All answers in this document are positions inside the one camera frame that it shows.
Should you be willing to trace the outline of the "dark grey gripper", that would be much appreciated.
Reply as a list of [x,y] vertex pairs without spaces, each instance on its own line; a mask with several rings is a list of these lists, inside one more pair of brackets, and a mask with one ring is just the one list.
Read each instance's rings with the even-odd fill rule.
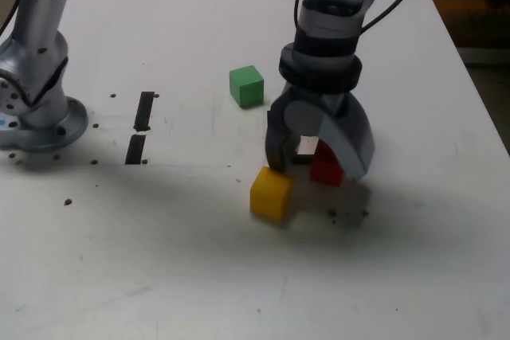
[[321,94],[295,86],[285,91],[267,112],[265,155],[269,167],[284,173],[295,156],[297,135],[311,136],[329,146],[348,177],[364,177],[375,142],[359,101],[351,93]]

